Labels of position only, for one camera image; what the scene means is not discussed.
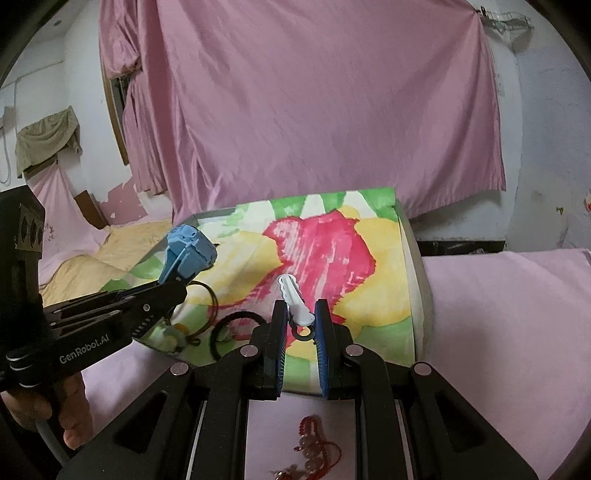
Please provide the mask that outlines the left hand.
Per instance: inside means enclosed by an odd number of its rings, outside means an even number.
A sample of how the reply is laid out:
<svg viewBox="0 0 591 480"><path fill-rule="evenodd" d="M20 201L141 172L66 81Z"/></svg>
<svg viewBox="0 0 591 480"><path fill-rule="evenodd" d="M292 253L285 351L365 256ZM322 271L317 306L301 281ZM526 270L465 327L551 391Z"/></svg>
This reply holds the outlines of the left hand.
<svg viewBox="0 0 591 480"><path fill-rule="evenodd" d="M82 374L78 372L66 378L57 390L59 401L56 408L41 395L29 391L2 392L1 398L21 427L33 429L37 421L56 417L63 430L65 445L75 450L90 441L94 435Z"/></svg>

